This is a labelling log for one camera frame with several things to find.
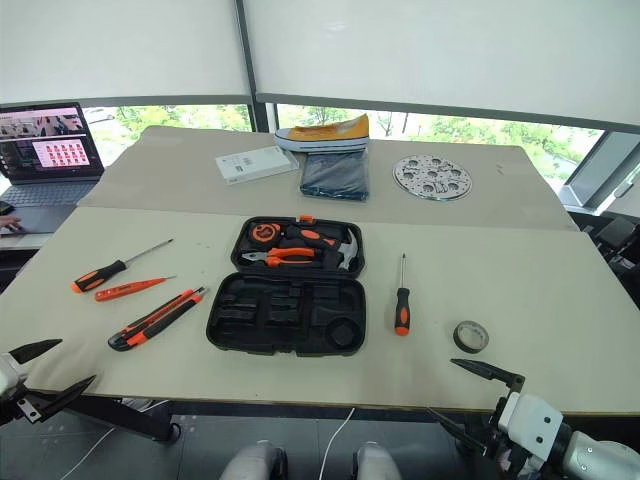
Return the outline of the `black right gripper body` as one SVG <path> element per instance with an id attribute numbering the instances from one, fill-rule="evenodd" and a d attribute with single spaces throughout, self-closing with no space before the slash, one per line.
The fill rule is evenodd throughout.
<path id="1" fill-rule="evenodd" d="M 506 396 L 499 398 L 489 421 L 492 433 L 488 450 L 505 479 L 518 479 L 529 457 L 524 447 L 531 434 L 526 407 L 521 390 L 510 389 Z"/>

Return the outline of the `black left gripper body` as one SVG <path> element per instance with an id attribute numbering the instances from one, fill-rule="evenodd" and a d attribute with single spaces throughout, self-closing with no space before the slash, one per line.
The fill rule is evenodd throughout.
<path id="1" fill-rule="evenodd" d="M 42 419 L 41 411 L 28 399 L 27 394 L 27 390 L 18 389 L 13 394 L 4 393 L 1 396 L 2 423 L 11 423 L 21 418 L 36 423 Z"/>

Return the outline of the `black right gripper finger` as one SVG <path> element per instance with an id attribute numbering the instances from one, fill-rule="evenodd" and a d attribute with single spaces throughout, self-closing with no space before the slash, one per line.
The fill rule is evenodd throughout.
<path id="1" fill-rule="evenodd" d="M 487 380 L 499 380 L 505 384 L 509 390 L 521 390 L 525 377 L 486 362 L 452 358 L 451 363 Z"/>
<path id="2" fill-rule="evenodd" d="M 467 433 L 462 427 L 458 426 L 453 420 L 442 415 L 433 408 L 428 408 L 429 414 L 448 432 L 461 446 L 463 452 L 479 452 L 481 455 L 486 453 L 486 445 L 479 439 Z"/>

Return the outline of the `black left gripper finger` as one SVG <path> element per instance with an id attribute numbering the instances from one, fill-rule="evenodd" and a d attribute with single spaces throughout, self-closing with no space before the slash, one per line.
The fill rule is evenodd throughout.
<path id="1" fill-rule="evenodd" d="M 92 375 L 74 383 L 61 392 L 47 394 L 40 409 L 41 416 L 52 417 L 59 411 L 65 409 L 69 404 L 80 397 L 95 379 L 96 376 Z"/>
<path id="2" fill-rule="evenodd" d="M 62 339 L 47 339 L 29 343 L 9 351 L 9 355 L 20 365 L 30 362 L 62 342 Z"/>

